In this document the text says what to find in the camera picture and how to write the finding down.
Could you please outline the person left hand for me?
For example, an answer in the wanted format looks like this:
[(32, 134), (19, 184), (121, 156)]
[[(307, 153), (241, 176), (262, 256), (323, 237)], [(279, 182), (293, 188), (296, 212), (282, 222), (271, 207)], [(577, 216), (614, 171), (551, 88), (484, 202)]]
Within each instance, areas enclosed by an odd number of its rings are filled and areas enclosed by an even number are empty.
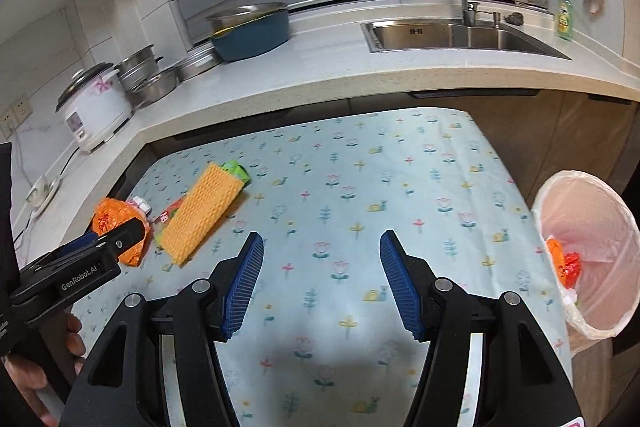
[[(70, 311), (62, 314), (64, 319), (64, 334), (58, 335), (58, 340), (68, 352), (68, 356), (74, 362), (75, 374), (78, 374), (84, 365), (86, 345), (82, 340), (80, 331), (81, 321)], [(36, 363), (35, 355), (24, 355), (21, 352), (10, 352), (2, 358), (2, 363), (11, 377), (18, 391), (38, 416), (43, 426), (57, 426), (58, 418), (51, 413), (46, 403), (40, 399), (39, 392), (50, 386), (46, 371)]]

